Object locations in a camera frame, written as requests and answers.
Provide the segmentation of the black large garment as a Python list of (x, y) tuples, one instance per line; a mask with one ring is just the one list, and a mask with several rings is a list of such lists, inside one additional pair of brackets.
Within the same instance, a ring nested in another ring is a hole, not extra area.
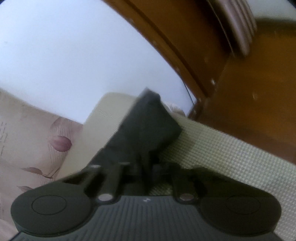
[(152, 185), (160, 153), (175, 141), (182, 128), (161, 102), (160, 95), (147, 89), (136, 100), (115, 134), (90, 161), (105, 171), (127, 163), (142, 185)]

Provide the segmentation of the floral pink curtain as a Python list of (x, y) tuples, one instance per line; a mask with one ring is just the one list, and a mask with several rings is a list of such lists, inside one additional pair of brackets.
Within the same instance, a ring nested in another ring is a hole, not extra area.
[(1, 240), (18, 232), (11, 218), (13, 201), (56, 179), (81, 130), (80, 123), (1, 91)]

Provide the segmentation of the brown wooden door frame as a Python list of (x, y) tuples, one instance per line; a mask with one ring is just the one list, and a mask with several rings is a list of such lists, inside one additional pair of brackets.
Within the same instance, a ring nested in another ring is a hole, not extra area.
[(107, 1), (197, 99), (190, 117), (295, 162), (295, 21), (246, 1)]

